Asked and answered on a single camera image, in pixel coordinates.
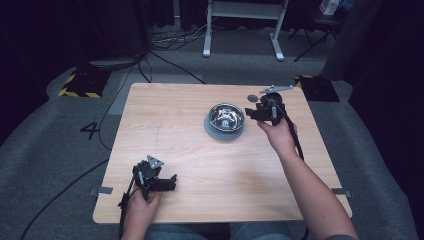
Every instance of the person's right arm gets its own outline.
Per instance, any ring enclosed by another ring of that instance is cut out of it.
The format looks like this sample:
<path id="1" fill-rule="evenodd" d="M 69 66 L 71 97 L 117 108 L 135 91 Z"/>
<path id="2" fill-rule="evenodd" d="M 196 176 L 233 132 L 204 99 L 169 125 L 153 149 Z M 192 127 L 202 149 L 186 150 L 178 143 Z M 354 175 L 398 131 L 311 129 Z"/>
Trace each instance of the person's right arm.
<path id="1" fill-rule="evenodd" d="M 287 181 L 314 238 L 350 235 L 358 239 L 352 221 L 340 201 L 297 154 L 287 122 L 282 119 L 278 125 L 270 126 L 258 121 L 258 125 L 267 134 L 280 158 Z"/>

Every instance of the person's right hand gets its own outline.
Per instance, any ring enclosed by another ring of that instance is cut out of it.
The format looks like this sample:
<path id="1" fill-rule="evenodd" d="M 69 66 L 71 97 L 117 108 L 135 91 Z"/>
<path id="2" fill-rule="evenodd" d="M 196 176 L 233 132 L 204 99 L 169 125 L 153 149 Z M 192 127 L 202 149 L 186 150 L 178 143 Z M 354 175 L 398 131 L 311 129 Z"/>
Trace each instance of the person's right hand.
<path id="1" fill-rule="evenodd" d="M 258 121 L 258 126 L 266 133 L 268 141 L 272 148 L 282 158 L 290 157 L 293 154 L 297 155 L 295 143 L 290 134 L 287 121 L 283 118 L 276 126 L 271 126 L 266 122 Z"/>

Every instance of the metal bowl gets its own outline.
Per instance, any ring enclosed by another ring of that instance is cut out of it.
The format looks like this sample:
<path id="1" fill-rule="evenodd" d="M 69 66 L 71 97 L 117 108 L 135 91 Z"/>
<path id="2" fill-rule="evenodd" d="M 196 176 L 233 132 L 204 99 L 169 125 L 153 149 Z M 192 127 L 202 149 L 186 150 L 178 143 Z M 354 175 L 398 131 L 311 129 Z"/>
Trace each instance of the metal bowl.
<path id="1" fill-rule="evenodd" d="M 231 133 L 240 129 L 244 124 L 244 114 L 240 108 L 221 103 L 209 111 L 210 124 L 219 131 Z"/>

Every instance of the table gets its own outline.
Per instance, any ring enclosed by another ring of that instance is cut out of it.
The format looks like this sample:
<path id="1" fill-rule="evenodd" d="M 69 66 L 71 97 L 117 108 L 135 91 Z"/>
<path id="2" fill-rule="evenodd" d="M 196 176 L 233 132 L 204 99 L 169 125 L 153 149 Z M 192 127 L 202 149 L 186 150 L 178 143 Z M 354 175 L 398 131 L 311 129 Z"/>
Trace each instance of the table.
<path id="1" fill-rule="evenodd" d="M 284 19 L 285 10 L 288 0 L 282 4 L 260 4 L 260 3 L 244 3 L 244 2 L 221 2 L 209 0 L 208 14 L 206 18 L 206 36 L 203 47 L 203 56 L 210 57 L 211 41 L 212 41 L 212 16 L 216 17 L 237 17 L 237 18 L 256 18 L 277 20 L 275 32 L 270 33 L 270 39 L 274 48 L 275 56 L 278 61 L 284 60 L 283 52 L 278 43 L 278 35 L 280 34 L 281 24 Z"/>
<path id="2" fill-rule="evenodd" d="M 165 192 L 154 222 L 301 220 L 277 154 L 256 121 L 243 134 L 220 142 L 203 121 L 218 103 L 255 108 L 247 100 L 267 86 L 133 84 L 103 179 L 111 194 L 99 194 L 93 219 L 118 223 L 123 192 L 134 165 L 147 155 L 165 162 L 160 178 L 178 174 L 175 191 Z M 330 187 L 341 188 L 308 103 L 299 88 L 281 92 L 298 126 L 305 161 Z M 352 215 L 346 196 L 336 195 Z"/>

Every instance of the black mat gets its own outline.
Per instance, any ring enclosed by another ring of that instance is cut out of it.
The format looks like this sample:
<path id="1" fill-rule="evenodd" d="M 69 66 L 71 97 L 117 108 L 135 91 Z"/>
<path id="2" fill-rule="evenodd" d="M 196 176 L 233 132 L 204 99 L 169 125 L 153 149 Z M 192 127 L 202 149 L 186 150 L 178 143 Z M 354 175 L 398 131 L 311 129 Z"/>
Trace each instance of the black mat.
<path id="1" fill-rule="evenodd" d="M 320 76 L 298 75 L 294 78 L 295 85 L 302 88 L 308 101 L 340 102 L 331 81 Z"/>

